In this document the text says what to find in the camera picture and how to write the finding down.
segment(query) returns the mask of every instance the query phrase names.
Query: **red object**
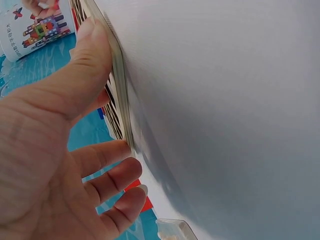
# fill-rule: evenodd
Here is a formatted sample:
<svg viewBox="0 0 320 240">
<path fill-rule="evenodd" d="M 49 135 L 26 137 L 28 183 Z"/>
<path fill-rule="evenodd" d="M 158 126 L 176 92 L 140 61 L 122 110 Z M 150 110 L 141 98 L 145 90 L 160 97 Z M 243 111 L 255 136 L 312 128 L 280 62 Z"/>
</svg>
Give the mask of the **red object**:
<svg viewBox="0 0 320 240">
<path fill-rule="evenodd" d="M 22 17 L 23 17 L 23 15 L 22 15 L 22 13 L 21 13 L 22 9 L 23 9 L 23 8 L 20 7 L 19 9 L 13 11 L 13 14 L 15 15 L 15 16 L 14 16 L 14 20 L 17 20 L 18 18 L 22 18 Z"/>
<path fill-rule="evenodd" d="M 60 7 L 59 7 L 59 0 L 55 0 L 53 9 L 58 10 L 59 8 L 60 8 Z"/>
<path fill-rule="evenodd" d="M 31 38 L 34 38 L 34 39 L 38 39 L 38 33 L 35 31 L 35 30 L 33 30 L 31 33 L 30 33 L 30 37 Z"/>
<path fill-rule="evenodd" d="M 51 22 L 48 22 L 48 23 L 46 24 L 46 27 L 48 28 L 48 30 L 54 29 L 54 25 L 53 25 Z"/>
<path fill-rule="evenodd" d="M 128 190 L 130 189 L 133 189 L 133 188 L 136 188 L 138 187 L 139 185 L 141 185 L 141 182 L 140 180 L 136 180 L 135 182 L 133 182 L 131 185 L 129 185 L 124 191 L 127 192 Z M 146 202 L 145 202 L 145 205 L 142 209 L 142 213 L 145 212 L 145 211 L 148 211 L 150 209 L 152 209 L 154 206 L 152 205 L 149 197 L 146 198 Z"/>
<path fill-rule="evenodd" d="M 107 113 L 106 113 L 105 108 L 104 108 L 104 107 L 102 107 L 101 109 L 102 109 L 103 114 L 106 116 L 106 115 L 107 115 Z"/>
<path fill-rule="evenodd" d="M 75 30 L 78 32 L 79 25 L 78 25 L 78 22 L 77 22 L 76 12 L 75 12 L 75 10 L 73 8 L 71 10 L 72 10 L 72 15 L 73 15 L 73 21 L 74 21 L 74 25 L 75 25 Z"/>
</svg>

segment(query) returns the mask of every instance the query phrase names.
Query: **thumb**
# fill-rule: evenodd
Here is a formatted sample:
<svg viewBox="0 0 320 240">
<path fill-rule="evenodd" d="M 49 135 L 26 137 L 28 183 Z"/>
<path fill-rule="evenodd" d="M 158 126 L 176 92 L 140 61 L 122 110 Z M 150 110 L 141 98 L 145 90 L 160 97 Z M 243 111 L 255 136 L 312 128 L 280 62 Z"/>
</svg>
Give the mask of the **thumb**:
<svg viewBox="0 0 320 240">
<path fill-rule="evenodd" d="M 88 18 L 78 31 L 70 63 L 44 80 L 14 91 L 11 96 L 72 122 L 97 99 L 111 67 L 107 32 L 101 22 Z"/>
</svg>

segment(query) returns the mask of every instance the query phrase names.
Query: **chinese characters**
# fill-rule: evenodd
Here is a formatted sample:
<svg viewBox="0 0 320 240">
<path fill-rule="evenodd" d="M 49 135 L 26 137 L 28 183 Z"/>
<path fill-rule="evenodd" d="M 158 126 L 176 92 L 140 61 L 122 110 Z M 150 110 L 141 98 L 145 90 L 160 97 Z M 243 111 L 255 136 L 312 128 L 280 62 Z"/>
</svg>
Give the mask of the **chinese characters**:
<svg viewBox="0 0 320 240">
<path fill-rule="evenodd" d="M 15 39 L 13 38 L 10 23 L 8 23 L 7 26 L 6 26 L 6 32 L 7 32 L 7 34 L 8 34 L 8 38 L 9 38 L 9 41 L 10 41 L 10 43 L 11 43 L 11 47 L 12 47 L 13 51 L 16 53 L 16 55 L 17 55 L 19 58 L 21 58 L 22 55 L 21 55 L 21 53 L 19 52 L 19 49 L 18 49 L 18 47 L 17 47 L 17 45 L 16 45 L 16 43 L 15 43 Z"/>
</svg>

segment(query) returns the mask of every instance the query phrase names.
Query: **fingernail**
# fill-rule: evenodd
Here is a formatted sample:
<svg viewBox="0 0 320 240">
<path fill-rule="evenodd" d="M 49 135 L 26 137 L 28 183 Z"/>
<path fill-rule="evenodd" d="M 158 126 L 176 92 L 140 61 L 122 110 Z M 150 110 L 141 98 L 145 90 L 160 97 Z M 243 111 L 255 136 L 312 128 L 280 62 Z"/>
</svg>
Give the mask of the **fingernail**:
<svg viewBox="0 0 320 240">
<path fill-rule="evenodd" d="M 104 25 L 99 20 L 95 20 L 95 27 L 92 33 L 92 38 L 99 39 L 101 35 L 105 35 L 105 34 L 106 34 L 106 29 Z"/>
<path fill-rule="evenodd" d="M 77 32 L 77 40 L 84 39 L 85 37 L 91 35 L 95 30 L 95 19 L 93 17 L 87 18 L 80 26 Z"/>
<path fill-rule="evenodd" d="M 145 196 L 148 196 L 148 187 L 144 184 L 138 186 L 138 188 L 142 189 L 145 193 Z"/>
</svg>

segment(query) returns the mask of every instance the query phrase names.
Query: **butterfly logo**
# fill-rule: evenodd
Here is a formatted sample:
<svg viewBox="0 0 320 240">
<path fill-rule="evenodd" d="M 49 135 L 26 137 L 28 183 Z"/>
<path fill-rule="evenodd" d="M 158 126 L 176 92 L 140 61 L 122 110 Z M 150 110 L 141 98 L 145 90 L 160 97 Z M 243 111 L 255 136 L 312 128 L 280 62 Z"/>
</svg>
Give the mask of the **butterfly logo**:
<svg viewBox="0 0 320 240">
<path fill-rule="evenodd" d="M 20 7 L 19 9 L 16 9 L 13 14 L 15 15 L 14 16 L 14 20 L 17 20 L 18 18 L 21 18 L 23 15 L 21 13 L 22 11 L 22 7 Z"/>
</svg>

